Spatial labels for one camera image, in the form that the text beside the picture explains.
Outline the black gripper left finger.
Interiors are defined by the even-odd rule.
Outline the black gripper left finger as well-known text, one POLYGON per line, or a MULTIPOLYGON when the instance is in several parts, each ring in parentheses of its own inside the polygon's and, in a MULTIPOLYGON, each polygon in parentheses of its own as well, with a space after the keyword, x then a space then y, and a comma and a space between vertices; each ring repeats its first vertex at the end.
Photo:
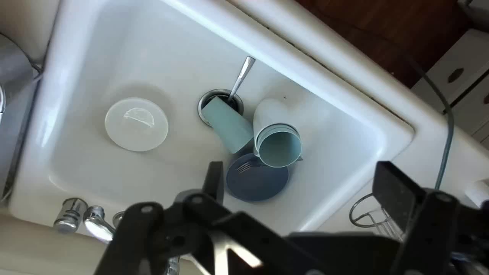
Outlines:
POLYGON ((208 164, 206 177, 203 181, 201 190, 217 199, 218 203, 223 201, 223 163, 221 161, 211 161, 208 164))

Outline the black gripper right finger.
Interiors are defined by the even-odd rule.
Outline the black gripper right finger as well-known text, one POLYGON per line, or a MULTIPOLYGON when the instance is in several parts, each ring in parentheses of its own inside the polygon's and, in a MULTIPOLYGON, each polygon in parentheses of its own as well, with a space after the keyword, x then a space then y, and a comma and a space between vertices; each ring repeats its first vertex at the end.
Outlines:
POLYGON ((426 190, 392 161, 380 160, 374 167, 373 195, 405 236, 412 227, 426 190))

